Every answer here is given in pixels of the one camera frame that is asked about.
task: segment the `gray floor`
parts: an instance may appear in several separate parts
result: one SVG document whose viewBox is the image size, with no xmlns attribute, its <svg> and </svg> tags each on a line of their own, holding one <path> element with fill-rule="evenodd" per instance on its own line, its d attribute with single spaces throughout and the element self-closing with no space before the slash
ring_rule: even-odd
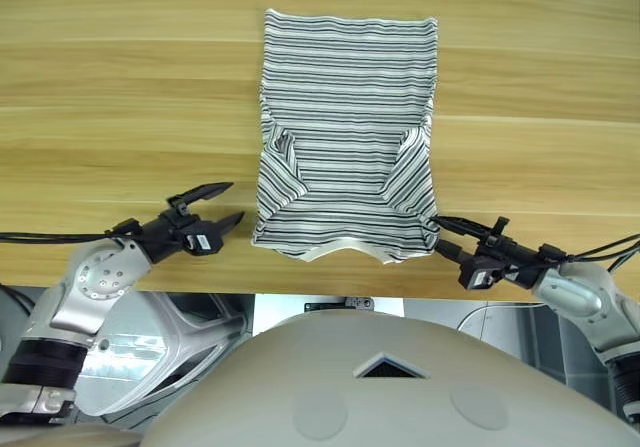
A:
<svg viewBox="0 0 640 447">
<path fill-rule="evenodd" d="M 41 289 L 21 289 L 34 299 Z M 248 305 L 246 298 L 243 305 Z M 546 307 L 512 308 L 512 304 L 474 301 L 406 299 L 405 316 L 457 328 L 465 317 L 461 329 L 504 352 L 538 368 L 556 380 L 599 402 L 606 408 L 617 410 L 606 370 L 598 363 L 581 334 L 571 324 L 562 322 Z M 0 293 L 0 371 L 13 353 L 24 328 L 26 316 Z M 189 384 L 182 390 L 160 398 L 151 398 L 143 405 L 103 416 L 90 418 L 80 412 L 72 421 L 100 421 L 121 428 L 144 431 L 151 421 L 176 397 L 193 388 Z"/>
</svg>

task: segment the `wire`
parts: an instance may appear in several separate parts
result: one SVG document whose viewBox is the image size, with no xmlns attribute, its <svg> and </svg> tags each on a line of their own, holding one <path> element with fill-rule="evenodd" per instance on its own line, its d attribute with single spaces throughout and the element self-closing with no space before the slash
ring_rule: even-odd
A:
<svg viewBox="0 0 640 447">
<path fill-rule="evenodd" d="M 601 260 L 616 259 L 618 257 L 624 257 L 628 254 L 637 254 L 638 250 L 640 250 L 640 244 L 634 244 L 631 247 L 627 247 L 624 250 L 619 250 L 618 252 L 614 252 L 613 254 L 600 255 L 598 257 L 576 256 L 574 262 L 599 262 Z"/>
<path fill-rule="evenodd" d="M 31 315 L 31 310 L 36 305 L 33 300 L 22 292 L 7 287 L 4 284 L 0 284 L 0 290 L 2 290 L 11 300 L 13 300 L 18 307 L 25 313 L 27 317 Z"/>
<path fill-rule="evenodd" d="M 525 304 L 525 305 L 483 305 L 482 307 L 478 307 L 477 309 L 472 310 L 471 312 L 469 312 L 467 315 L 465 315 L 462 320 L 460 321 L 460 323 L 458 324 L 458 326 L 456 327 L 456 330 L 458 332 L 460 332 L 462 330 L 462 328 L 467 324 L 467 322 L 469 322 L 469 319 L 471 319 L 474 315 L 476 315 L 478 312 L 482 312 L 483 310 L 489 310 L 489 309 L 494 309 L 494 308 L 502 308 L 502 309 L 535 309 L 537 307 L 544 307 L 547 304 Z"/>
<path fill-rule="evenodd" d="M 609 271 L 610 274 L 613 274 L 616 270 L 618 270 L 622 266 L 622 264 L 624 264 L 626 261 L 628 261 L 631 257 L 633 257 L 637 253 L 638 252 L 633 252 L 631 254 L 627 254 L 622 257 L 619 257 L 613 262 L 613 264 L 609 266 L 607 270 Z"/>
<path fill-rule="evenodd" d="M 560 259 L 560 260 L 554 260 L 554 261 L 550 261 L 550 262 L 541 262 L 538 264 L 530 264 L 530 265 L 523 265 L 520 267 L 516 267 L 513 269 L 507 269 L 504 271 L 505 275 L 509 275 L 509 274 L 516 274 L 519 272 L 522 272 L 523 270 L 532 270 L 532 269 L 552 269 L 552 268 L 556 268 L 556 267 L 560 267 L 564 264 L 569 264 L 572 262 L 600 262 L 603 260 L 610 260 L 610 259 L 617 259 L 613 264 L 611 264 L 611 266 L 609 267 L 609 272 L 615 272 L 617 269 L 620 268 L 620 266 L 622 264 L 624 264 L 626 261 L 628 261 L 631 257 L 633 257 L 635 254 L 637 254 L 638 252 L 640 252 L 640 242 L 636 242 L 635 244 L 633 244 L 630 247 L 627 247 L 626 249 L 623 250 L 619 250 L 617 252 L 613 252 L 611 254 L 606 254 L 606 255 L 600 255 L 597 257 L 588 257 L 589 255 L 592 254 L 597 254 L 599 252 L 603 252 L 605 250 L 609 250 L 613 247 L 616 247 L 620 244 L 624 244 L 627 242 L 631 242 L 632 240 L 636 240 L 640 238 L 640 234 L 635 234 L 635 235 L 631 235 L 629 237 L 625 237 L 624 239 L 620 239 L 617 240 L 615 242 L 612 242 L 610 244 L 607 245 L 603 245 L 602 247 L 598 247 L 596 249 L 592 249 L 592 250 L 588 250 L 586 252 L 583 252 L 581 254 L 578 255 L 567 255 L 565 258 Z"/>
<path fill-rule="evenodd" d="M 41 234 L 34 232 L 0 232 L 0 242 L 9 244 L 81 244 L 103 239 L 135 240 L 147 243 L 182 245 L 179 241 L 147 238 L 140 235 L 115 234 Z"/>
<path fill-rule="evenodd" d="M 587 250 L 586 252 L 576 255 L 576 257 L 586 257 L 587 255 L 598 254 L 605 250 L 609 250 L 613 247 L 617 247 L 618 245 L 626 244 L 627 242 L 631 242 L 632 240 L 638 240 L 638 239 L 640 239 L 640 234 L 630 235 L 629 237 L 616 240 L 615 242 L 611 242 L 610 244 L 603 245 L 602 247 L 596 247 L 595 249 Z"/>
</svg>

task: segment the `folded shirt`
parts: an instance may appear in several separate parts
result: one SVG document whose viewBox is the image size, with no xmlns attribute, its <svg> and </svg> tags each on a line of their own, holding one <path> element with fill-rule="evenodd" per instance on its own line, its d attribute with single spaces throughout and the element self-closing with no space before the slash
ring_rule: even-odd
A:
<svg viewBox="0 0 640 447">
<path fill-rule="evenodd" d="M 268 10 L 252 243 L 302 260 L 433 253 L 437 22 Z"/>
</svg>

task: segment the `wood grain surface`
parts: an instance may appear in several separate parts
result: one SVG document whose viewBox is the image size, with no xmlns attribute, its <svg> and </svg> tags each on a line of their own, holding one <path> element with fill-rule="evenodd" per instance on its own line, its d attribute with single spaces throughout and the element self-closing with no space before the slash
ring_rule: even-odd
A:
<svg viewBox="0 0 640 447">
<path fill-rule="evenodd" d="M 269 7 L 438 18 L 441 213 L 505 215 L 521 243 L 571 252 L 640 230 L 640 0 L 0 0 L 0 230 L 101 232 L 233 181 L 194 209 L 247 212 L 223 251 L 176 255 L 141 288 L 529 299 L 469 294 L 438 256 L 307 264 L 250 246 Z M 0 281 L 53 285 L 71 249 L 2 244 Z M 640 300 L 638 260 L 616 278 Z"/>
</svg>

